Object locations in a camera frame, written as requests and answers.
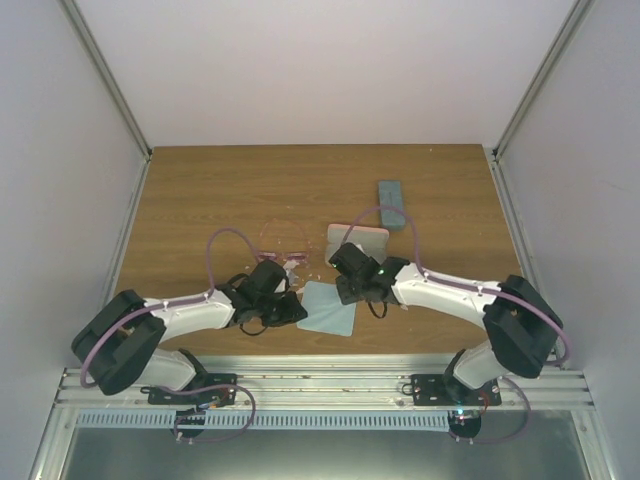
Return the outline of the pink glasses case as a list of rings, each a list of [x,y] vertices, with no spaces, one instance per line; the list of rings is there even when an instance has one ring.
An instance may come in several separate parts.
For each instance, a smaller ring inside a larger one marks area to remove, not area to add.
[[[330,258],[336,253],[349,226],[345,224],[329,224],[327,227],[327,247],[325,250],[325,263],[330,264]],[[356,226],[353,228],[348,242],[354,243],[366,255],[373,257],[378,263],[386,258],[386,246],[390,233],[383,228]]]

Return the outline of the light blue cleaning cloth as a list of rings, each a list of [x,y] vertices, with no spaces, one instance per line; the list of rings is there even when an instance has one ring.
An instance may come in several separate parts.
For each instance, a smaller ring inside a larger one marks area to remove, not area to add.
[[[307,282],[301,305],[307,317],[297,323],[299,329],[342,337],[353,334],[356,304],[343,305],[334,284]]]

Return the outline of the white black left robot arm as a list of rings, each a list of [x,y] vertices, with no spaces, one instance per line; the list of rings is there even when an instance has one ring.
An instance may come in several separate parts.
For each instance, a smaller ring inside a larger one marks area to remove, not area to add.
[[[85,389],[111,396],[139,384],[193,404],[205,395],[207,372],[187,350],[166,351],[162,343],[204,330],[243,328],[254,319],[270,329],[307,316],[286,270],[263,260],[251,273],[192,296],[160,300],[124,290],[77,334],[71,350],[82,362]]]

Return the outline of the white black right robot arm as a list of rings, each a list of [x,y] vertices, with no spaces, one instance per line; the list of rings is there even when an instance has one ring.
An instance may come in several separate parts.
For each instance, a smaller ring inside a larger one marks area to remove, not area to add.
[[[351,242],[329,259],[339,276],[344,305],[365,302],[422,307],[465,320],[487,339],[464,349],[444,374],[443,393],[464,405],[478,390],[505,374],[536,378],[557,341],[567,343],[562,321],[531,283],[517,275],[503,282],[464,279],[430,271],[418,262],[388,257],[378,262]]]

